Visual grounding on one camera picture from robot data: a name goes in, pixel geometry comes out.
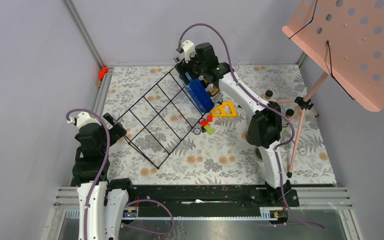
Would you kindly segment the blue triangular bottle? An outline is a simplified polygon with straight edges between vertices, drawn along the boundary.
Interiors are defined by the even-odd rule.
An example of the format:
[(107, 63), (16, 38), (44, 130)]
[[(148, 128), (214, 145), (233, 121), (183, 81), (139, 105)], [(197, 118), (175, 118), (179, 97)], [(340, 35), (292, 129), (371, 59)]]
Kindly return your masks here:
[(185, 73), (188, 83), (185, 84), (185, 88), (198, 109), (206, 114), (209, 113), (215, 106), (211, 100), (209, 94), (204, 88), (199, 78), (192, 79), (188, 72)]

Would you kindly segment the clear bottle gold label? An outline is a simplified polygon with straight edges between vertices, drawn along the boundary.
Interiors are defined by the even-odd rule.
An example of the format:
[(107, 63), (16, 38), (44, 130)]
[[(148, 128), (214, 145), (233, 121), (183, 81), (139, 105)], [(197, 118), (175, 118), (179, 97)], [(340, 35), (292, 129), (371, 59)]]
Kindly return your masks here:
[(214, 84), (209, 83), (205, 90), (214, 104), (221, 105), (223, 103), (223, 93)]

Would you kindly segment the black wire wine rack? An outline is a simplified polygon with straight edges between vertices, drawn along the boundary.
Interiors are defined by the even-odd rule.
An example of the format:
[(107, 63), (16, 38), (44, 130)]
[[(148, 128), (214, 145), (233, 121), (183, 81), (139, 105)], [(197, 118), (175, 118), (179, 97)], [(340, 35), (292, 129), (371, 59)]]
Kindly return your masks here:
[(127, 127), (122, 138), (157, 170), (194, 131), (201, 131), (201, 111), (173, 66), (119, 116)]

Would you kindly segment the short clear glass bottle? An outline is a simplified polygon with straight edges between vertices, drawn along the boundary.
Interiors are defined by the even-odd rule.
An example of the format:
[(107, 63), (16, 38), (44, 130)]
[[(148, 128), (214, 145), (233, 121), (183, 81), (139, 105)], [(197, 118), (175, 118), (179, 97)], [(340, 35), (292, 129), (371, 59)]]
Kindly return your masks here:
[(266, 90), (266, 92), (264, 93), (264, 98), (267, 100), (267, 101), (270, 101), (273, 97), (273, 91), (268, 89)]

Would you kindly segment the clear bottle black cap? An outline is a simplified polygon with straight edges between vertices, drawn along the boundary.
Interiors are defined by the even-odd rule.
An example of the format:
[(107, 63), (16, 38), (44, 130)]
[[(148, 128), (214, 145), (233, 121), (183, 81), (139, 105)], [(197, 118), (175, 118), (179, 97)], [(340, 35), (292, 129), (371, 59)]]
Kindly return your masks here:
[(293, 116), (295, 114), (295, 111), (291, 108), (287, 109), (285, 112), (284, 112), (284, 115), (290, 120), (292, 121), (293, 119)]

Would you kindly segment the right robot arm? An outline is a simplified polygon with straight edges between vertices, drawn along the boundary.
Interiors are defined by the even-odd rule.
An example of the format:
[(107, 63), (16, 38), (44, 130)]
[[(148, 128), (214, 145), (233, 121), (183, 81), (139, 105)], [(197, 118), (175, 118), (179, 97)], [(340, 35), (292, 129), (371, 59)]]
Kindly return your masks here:
[(227, 93), (247, 113), (250, 122), (246, 141), (257, 147), (263, 160), (267, 201), (279, 206), (291, 190), (288, 180), (291, 173), (285, 170), (278, 149), (292, 142), (296, 135), (294, 125), (281, 112), (278, 103), (262, 99), (240, 80), (230, 58), (227, 62), (219, 62), (210, 43), (196, 45), (183, 39), (189, 30), (198, 26), (198, 23), (190, 25), (179, 37), (176, 50), (184, 54), (175, 65), (179, 77), (184, 83), (203, 77)]

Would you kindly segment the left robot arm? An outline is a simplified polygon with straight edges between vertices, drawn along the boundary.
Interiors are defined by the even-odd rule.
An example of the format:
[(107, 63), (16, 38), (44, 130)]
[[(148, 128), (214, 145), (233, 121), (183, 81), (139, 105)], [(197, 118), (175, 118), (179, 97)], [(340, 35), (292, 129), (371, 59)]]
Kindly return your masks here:
[(111, 114), (102, 117), (87, 109), (67, 115), (68, 124), (78, 128), (72, 183), (79, 203), (80, 240), (117, 240), (125, 207), (135, 200), (129, 178), (108, 180), (109, 150), (127, 130)]

